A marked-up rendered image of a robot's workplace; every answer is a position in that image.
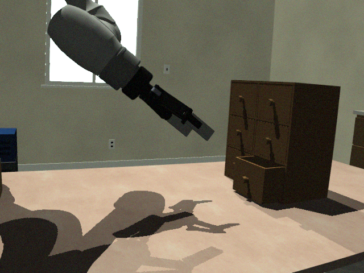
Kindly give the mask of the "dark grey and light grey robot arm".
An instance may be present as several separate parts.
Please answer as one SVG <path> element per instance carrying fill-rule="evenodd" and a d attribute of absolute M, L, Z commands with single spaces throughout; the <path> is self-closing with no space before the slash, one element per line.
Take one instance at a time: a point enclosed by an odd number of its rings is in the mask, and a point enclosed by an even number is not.
<path fill-rule="evenodd" d="M 123 89 L 139 70 L 140 60 L 120 43 L 116 21 L 92 0 L 65 2 L 49 22 L 50 38 L 77 65 L 115 90 Z"/>

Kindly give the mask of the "brown wooden chest of drawers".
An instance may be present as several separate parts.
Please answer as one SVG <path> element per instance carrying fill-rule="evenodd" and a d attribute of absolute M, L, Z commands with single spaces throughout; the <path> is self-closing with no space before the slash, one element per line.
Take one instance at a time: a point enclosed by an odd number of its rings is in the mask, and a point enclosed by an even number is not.
<path fill-rule="evenodd" d="M 258 84 L 255 117 L 231 113 L 232 83 Z M 258 118 L 259 85 L 287 84 L 293 86 L 289 123 Z M 340 86 L 306 84 L 298 82 L 231 80 L 229 120 L 227 128 L 226 160 L 228 146 L 248 152 L 285 166 L 282 205 L 327 198 L 336 135 Z M 255 119 L 253 151 L 228 144 L 230 115 Z M 267 121 L 289 126 L 286 163 L 254 153 L 257 121 Z"/>

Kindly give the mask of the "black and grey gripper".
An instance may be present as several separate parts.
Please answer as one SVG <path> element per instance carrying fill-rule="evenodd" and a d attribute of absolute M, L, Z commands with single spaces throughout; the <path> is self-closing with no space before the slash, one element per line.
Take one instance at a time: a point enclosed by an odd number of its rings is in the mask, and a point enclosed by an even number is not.
<path fill-rule="evenodd" d="M 122 92 L 131 100 L 137 97 L 142 99 L 162 119 L 165 119 L 186 137 L 193 129 L 208 141 L 214 130 L 196 116 L 191 108 L 167 93 L 159 85 L 150 85 L 152 78 L 153 75 L 140 66 Z"/>

